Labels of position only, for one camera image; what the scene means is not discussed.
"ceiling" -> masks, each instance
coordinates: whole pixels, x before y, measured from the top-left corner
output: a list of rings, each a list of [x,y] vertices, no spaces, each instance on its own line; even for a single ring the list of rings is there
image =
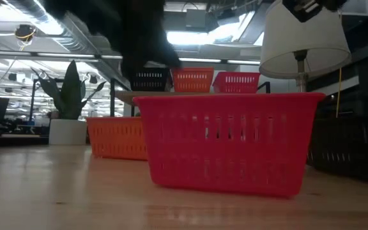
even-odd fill
[[[17,3],[20,1],[6,0],[9,3]],[[32,3],[34,0],[24,0],[24,2]],[[213,59],[234,59],[234,60],[260,60],[261,41],[263,39],[263,29],[265,25],[266,9],[273,1],[236,1],[236,0],[195,0],[192,3],[185,1],[167,1],[165,7],[165,23],[164,27],[169,31],[187,31],[186,28],[186,11],[189,9],[207,10],[213,18],[217,17],[223,9],[235,8],[238,15],[247,15],[252,12],[252,16],[248,21],[240,20],[240,26],[237,28],[241,33],[239,39],[235,41],[215,40],[213,43],[192,44],[192,45],[174,45],[176,51],[181,58],[213,58]],[[344,17],[344,27],[350,30],[362,23],[365,16],[355,15]],[[0,4],[0,50],[23,51],[28,52],[53,52],[53,53],[83,53],[83,54],[103,54],[118,55],[110,49],[109,42],[100,35],[92,35],[87,27],[78,18],[68,15],[61,25],[68,31],[65,34],[47,34],[46,27],[35,23],[35,18],[19,12],[6,4]],[[38,30],[32,42],[26,46],[15,36],[13,32],[20,24],[36,25]],[[77,42],[78,49],[69,49],[69,46],[63,45],[63,40],[69,39]],[[10,69],[10,73],[18,73],[23,75],[25,81],[14,82],[8,80],[5,71],[12,64],[12,57],[0,56],[0,96],[10,96],[10,114],[27,116],[29,114],[30,99],[32,93],[32,78],[34,77],[31,68],[42,69],[50,75],[62,78],[69,64],[69,59],[41,59],[33,57],[30,60],[16,60]],[[98,76],[99,83],[107,81],[110,78],[116,79],[122,88],[128,88],[129,83],[121,76],[119,72],[119,59],[101,59],[98,62],[82,62],[77,63],[80,78],[88,78],[86,75]],[[184,66],[213,66],[216,70],[234,71],[237,65],[225,64],[206,64],[206,63],[184,63]],[[7,93],[6,88],[12,89],[12,93]],[[87,85],[91,91],[96,85]],[[47,95],[42,89],[36,91],[35,114],[43,116],[47,111],[53,109]],[[116,114],[123,113],[123,104],[116,102]],[[109,112],[109,85],[95,96],[95,100],[88,103],[85,107],[83,116],[108,116]]]

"plastic basket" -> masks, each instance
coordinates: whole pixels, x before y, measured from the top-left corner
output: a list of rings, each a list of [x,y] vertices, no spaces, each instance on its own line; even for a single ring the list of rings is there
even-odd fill
[[[260,73],[219,72],[214,80],[215,93],[256,93]]]
[[[321,93],[137,97],[151,178],[275,196],[300,190]]]
[[[368,117],[315,120],[307,163],[368,181]]]
[[[132,91],[170,91],[171,72],[168,68],[143,68],[130,77]]]
[[[147,160],[141,118],[87,118],[95,157]]]
[[[175,92],[209,93],[214,68],[181,68],[172,70]]]

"green leaf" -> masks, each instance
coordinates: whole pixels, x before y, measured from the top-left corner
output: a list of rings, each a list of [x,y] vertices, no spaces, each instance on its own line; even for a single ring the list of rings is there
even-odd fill
[[[36,71],[36,70],[34,70],[33,68],[31,68],[31,70],[36,74],[36,76],[38,76],[38,78],[40,78],[41,76],[39,75],[39,73]]]
[[[49,74],[47,72],[45,72],[45,70],[41,70],[42,73],[44,73],[47,77],[50,77]]]
[[[80,97],[83,99],[86,96],[86,84],[84,83],[86,79],[80,84]]]
[[[66,107],[61,114],[61,119],[77,119],[82,112],[82,102],[77,105],[72,105],[71,107]]]
[[[82,102],[82,109],[83,109],[83,107],[86,105],[86,103],[87,103],[88,101],[87,100],[84,100],[83,102]]]
[[[66,107],[77,105],[81,102],[81,80],[77,73],[76,62],[72,61],[65,73],[61,90],[61,99]]]
[[[46,94],[48,94],[51,98],[55,99],[55,98],[59,98],[60,94],[59,94],[59,90],[58,87],[56,86],[56,83],[54,80],[45,80],[41,77],[39,77],[39,82],[41,84],[42,89],[44,90],[44,92]]]
[[[65,106],[63,105],[62,99],[60,97],[54,98],[54,105],[59,113],[62,113],[65,109]]]
[[[100,83],[100,84],[97,86],[97,88],[94,90],[94,92],[93,92],[92,94],[90,94],[90,95],[88,96],[88,98],[87,98],[85,101],[83,101],[83,102],[84,102],[84,105],[86,105],[86,102],[87,102],[88,100],[90,100],[91,98],[93,98],[93,96],[95,95],[95,93],[97,93],[97,92],[99,92],[100,90],[102,90],[105,84],[106,84],[106,82],[102,82],[102,83]]]

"table surface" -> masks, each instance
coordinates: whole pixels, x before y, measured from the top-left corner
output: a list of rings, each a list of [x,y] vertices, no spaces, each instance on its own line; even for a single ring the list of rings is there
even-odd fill
[[[292,199],[152,184],[89,146],[0,148],[0,229],[368,229],[368,183],[308,168]]]
[[[205,95],[209,93],[182,93],[182,92],[152,92],[152,91],[116,91],[115,97],[129,105],[135,105],[133,98],[137,96],[180,96]]]

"duct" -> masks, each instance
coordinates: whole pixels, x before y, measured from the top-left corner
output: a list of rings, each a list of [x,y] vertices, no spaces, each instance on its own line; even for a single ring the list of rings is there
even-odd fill
[[[95,49],[94,45],[89,42],[89,40],[83,35],[83,33],[78,30],[78,28],[73,24],[72,29],[79,32],[78,36],[64,26],[64,24],[58,22],[52,16],[50,16],[45,8],[38,2],[38,0],[3,0],[8,6],[13,8],[14,10],[27,15],[30,21],[41,31],[43,31],[47,35],[60,35],[63,38],[55,37],[53,40],[58,42],[62,47],[69,50],[70,52],[75,53],[98,53],[98,50]],[[89,63],[89,65],[94,66],[97,70],[103,73],[103,76],[106,76],[107,80],[110,81],[110,78],[115,78],[116,82],[124,89],[128,90],[127,80],[122,77],[117,71],[113,70],[107,63],[104,61],[97,63]]]

